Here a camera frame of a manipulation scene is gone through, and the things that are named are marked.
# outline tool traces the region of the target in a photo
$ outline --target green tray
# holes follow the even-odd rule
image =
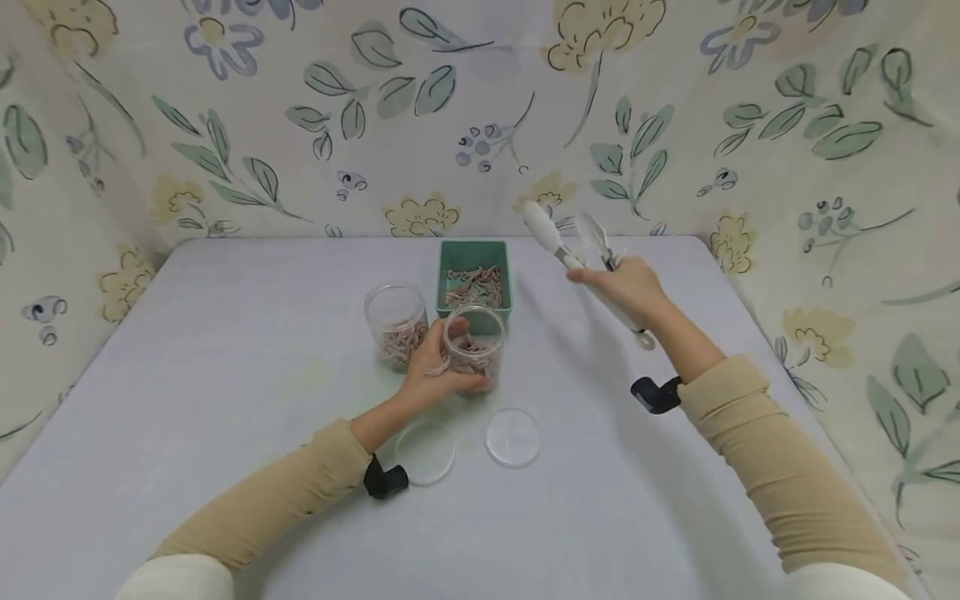
[[[457,285],[458,280],[450,281],[446,278],[447,271],[471,271],[477,267],[500,268],[500,292],[502,308],[493,312],[506,323],[513,308],[513,298],[510,289],[510,260],[507,257],[507,243],[498,241],[448,241],[440,244],[440,271],[437,278],[437,314],[446,318],[453,309],[446,305],[446,291],[451,283]],[[470,332],[477,335],[491,335],[496,333],[496,324],[491,318],[471,319]]]

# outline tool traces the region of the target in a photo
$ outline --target black strap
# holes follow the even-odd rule
[[[651,414],[662,415],[680,406],[677,386],[681,383],[683,382],[679,377],[674,377],[662,386],[658,386],[650,377],[641,377],[630,386],[630,393]]]
[[[367,472],[364,473],[363,486],[367,488],[367,493],[377,500],[386,500],[395,493],[406,490],[410,486],[410,479],[407,478],[407,471],[400,465],[384,472],[374,454]]]

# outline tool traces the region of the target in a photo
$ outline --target plastic jar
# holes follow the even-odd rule
[[[426,303],[407,281],[375,287],[364,300],[364,316],[373,334],[377,358],[395,372],[406,372],[410,355],[427,330]]]
[[[465,332],[451,338],[450,326],[458,317],[467,319],[470,331],[481,333]],[[496,388],[500,357],[506,340],[507,329],[503,319],[486,306],[470,304],[450,313],[444,326],[444,347],[450,359],[449,368],[456,372],[482,374],[489,380],[485,389],[461,392],[461,396],[484,396]]]

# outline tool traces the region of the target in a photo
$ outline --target hand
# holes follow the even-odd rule
[[[441,350],[444,347],[444,325],[446,319],[438,319],[430,325],[420,346],[414,350],[407,368],[407,376],[400,386],[399,396],[405,396],[421,402],[423,407],[432,406],[444,396],[454,392],[468,390],[482,390],[487,387],[487,377],[465,373],[444,371],[437,376],[424,374],[427,370],[436,369],[444,363]],[[469,323],[463,317],[458,317],[450,324],[450,337],[455,338],[467,332]]]
[[[653,321],[662,309],[670,306],[670,300],[660,287],[660,278],[638,256],[621,258],[619,268],[612,273],[574,269],[566,272],[566,278],[597,288],[642,323]]]

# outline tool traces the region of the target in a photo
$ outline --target floral wallpaper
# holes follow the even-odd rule
[[[700,237],[921,581],[960,588],[955,2],[0,14],[0,476],[182,241],[523,235],[533,200]]]

